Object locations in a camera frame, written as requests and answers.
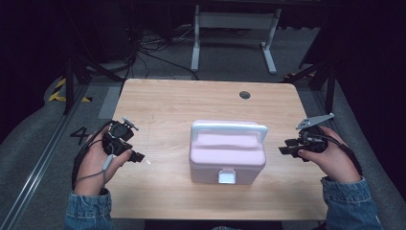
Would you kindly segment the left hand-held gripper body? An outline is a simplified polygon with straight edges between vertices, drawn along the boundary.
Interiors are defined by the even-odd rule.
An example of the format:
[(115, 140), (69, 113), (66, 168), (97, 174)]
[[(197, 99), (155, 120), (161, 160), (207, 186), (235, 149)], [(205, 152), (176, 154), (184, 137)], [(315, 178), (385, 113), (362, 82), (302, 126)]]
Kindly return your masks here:
[(133, 148), (127, 141), (134, 136), (133, 130), (139, 129), (127, 117), (123, 117), (122, 123), (111, 120), (107, 126), (108, 130), (102, 137), (102, 147), (108, 155), (119, 156)]

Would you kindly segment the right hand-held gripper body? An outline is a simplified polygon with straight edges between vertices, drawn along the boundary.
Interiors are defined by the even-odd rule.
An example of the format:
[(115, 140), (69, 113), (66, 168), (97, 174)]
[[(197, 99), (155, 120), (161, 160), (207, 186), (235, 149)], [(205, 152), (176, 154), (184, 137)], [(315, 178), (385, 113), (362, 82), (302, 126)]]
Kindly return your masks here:
[(327, 139), (320, 127), (320, 123), (334, 117), (333, 113), (327, 115), (304, 118), (297, 126), (299, 131), (298, 142), (305, 150), (321, 153), (327, 148)]

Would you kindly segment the pink storage box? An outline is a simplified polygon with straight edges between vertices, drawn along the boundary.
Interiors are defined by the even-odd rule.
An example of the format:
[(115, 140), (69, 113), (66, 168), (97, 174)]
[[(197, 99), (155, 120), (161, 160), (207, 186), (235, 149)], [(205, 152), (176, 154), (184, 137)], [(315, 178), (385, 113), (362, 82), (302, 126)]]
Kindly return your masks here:
[(252, 184), (266, 165), (268, 127), (254, 122), (197, 120), (189, 162), (194, 183)]

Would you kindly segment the person's right hand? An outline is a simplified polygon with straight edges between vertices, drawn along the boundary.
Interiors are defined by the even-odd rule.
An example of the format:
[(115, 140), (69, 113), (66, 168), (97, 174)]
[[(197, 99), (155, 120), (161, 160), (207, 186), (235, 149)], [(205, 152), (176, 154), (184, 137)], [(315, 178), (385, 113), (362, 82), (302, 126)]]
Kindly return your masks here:
[(299, 155), (318, 165), (332, 180), (340, 183), (355, 183), (361, 180), (361, 175), (350, 158), (336, 144), (329, 144), (322, 153), (302, 149)]

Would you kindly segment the person's left hand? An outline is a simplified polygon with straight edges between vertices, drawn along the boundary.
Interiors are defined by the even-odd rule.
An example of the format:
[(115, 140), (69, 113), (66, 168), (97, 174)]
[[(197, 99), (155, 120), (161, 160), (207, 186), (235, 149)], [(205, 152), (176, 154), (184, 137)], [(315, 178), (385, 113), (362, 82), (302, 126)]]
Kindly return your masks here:
[(102, 137), (108, 130), (106, 126), (92, 141), (89, 151), (84, 156), (77, 176), (74, 193), (80, 196), (97, 196), (104, 185), (114, 176), (130, 157), (131, 151), (127, 150), (120, 156), (114, 157), (108, 168), (104, 171), (102, 167), (108, 156), (102, 147)]

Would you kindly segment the black tripod stand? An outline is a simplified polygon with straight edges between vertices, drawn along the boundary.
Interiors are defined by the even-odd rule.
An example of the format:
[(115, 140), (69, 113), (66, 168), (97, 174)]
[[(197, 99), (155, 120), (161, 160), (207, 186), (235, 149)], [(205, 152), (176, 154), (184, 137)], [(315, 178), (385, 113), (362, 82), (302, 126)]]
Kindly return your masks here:
[(90, 71), (88, 70), (88, 67), (91, 67), (96, 72), (108, 77), (113, 81), (124, 82), (123, 78), (105, 69), (96, 62), (93, 62), (85, 57), (78, 55), (69, 56), (64, 68), (65, 91), (66, 91), (64, 115), (67, 115), (70, 112), (75, 103), (74, 79), (77, 79), (79, 84), (89, 84), (91, 82), (92, 79), (90, 77)]
[(286, 75), (282, 83), (293, 83), (305, 77), (313, 75), (308, 87), (311, 90), (320, 90), (324, 84), (327, 85), (327, 94), (325, 99), (325, 111), (330, 113), (333, 107), (333, 96), (335, 90), (335, 69), (332, 63), (321, 62), (313, 64), (297, 74)]

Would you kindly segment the yellow black floor tape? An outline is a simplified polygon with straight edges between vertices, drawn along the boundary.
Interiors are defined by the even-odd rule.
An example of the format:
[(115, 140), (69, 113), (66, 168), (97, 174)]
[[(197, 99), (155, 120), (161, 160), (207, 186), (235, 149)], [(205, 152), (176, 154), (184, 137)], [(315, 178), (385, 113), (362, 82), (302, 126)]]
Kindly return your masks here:
[(67, 93), (66, 93), (66, 79), (65, 78), (60, 78), (57, 82), (56, 82), (56, 86), (53, 89), (48, 101), (52, 102), (52, 101), (57, 101), (57, 102), (65, 102), (67, 97)]

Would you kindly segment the person's left denim sleeve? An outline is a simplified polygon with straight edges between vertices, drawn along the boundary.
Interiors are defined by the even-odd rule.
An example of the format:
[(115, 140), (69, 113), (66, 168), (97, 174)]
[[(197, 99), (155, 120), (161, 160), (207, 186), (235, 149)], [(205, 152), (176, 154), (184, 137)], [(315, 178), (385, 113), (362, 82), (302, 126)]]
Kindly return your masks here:
[(112, 198), (102, 188), (98, 195), (69, 194), (63, 230), (114, 230)]

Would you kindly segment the person's denim sleeve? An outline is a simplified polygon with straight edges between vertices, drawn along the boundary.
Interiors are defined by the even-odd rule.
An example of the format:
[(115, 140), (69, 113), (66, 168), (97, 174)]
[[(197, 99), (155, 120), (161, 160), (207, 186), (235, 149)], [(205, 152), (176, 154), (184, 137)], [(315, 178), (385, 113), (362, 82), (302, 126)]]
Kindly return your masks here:
[(102, 188), (98, 195), (69, 194), (63, 230), (114, 230), (112, 198)]
[(321, 179), (327, 205), (326, 230), (384, 230), (364, 177), (357, 182)]

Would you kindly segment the person's right denim sleeve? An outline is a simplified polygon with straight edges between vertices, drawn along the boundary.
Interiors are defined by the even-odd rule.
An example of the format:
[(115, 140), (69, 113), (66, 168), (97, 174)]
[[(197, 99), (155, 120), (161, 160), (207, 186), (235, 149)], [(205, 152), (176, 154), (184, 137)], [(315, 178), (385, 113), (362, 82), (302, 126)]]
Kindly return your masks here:
[(384, 230), (364, 177), (357, 182), (321, 179), (327, 205), (326, 230)]

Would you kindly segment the metal floor rail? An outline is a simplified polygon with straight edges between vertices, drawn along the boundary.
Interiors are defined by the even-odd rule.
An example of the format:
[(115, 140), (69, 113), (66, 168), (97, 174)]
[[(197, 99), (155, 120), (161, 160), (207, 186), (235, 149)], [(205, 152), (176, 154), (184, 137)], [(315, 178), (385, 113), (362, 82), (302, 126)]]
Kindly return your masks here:
[(73, 94), (74, 99), (70, 110), (66, 115), (62, 115), (57, 122), (57, 125), (47, 142), (46, 147), (41, 152), (38, 160), (35, 162), (34, 168), (28, 174), (25, 180), (24, 186), (18, 194), (15, 202), (8, 211), (8, 214), (4, 218), (4, 221), (0, 225), (0, 230), (14, 230), (17, 223), (20, 221), (26, 207), (30, 203), (37, 186), (39, 185), (44, 173), (47, 171), (50, 162), (52, 161), (56, 148), (59, 145), (61, 136), (66, 130), (68, 123), (70, 122), (73, 114), (79, 106), (79, 102), (85, 95), (88, 87), (86, 85), (80, 85), (76, 93)]

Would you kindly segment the white metal desk frame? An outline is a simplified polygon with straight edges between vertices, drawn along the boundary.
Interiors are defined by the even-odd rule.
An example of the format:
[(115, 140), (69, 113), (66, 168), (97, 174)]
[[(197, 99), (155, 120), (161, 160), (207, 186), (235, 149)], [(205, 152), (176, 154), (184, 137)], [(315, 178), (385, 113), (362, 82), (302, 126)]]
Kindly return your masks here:
[(193, 44), (190, 69), (199, 70), (201, 46), (254, 48), (261, 51), (262, 59), (271, 75), (278, 73), (271, 53), (271, 45), (281, 16), (281, 9), (271, 12), (205, 11), (194, 7)]

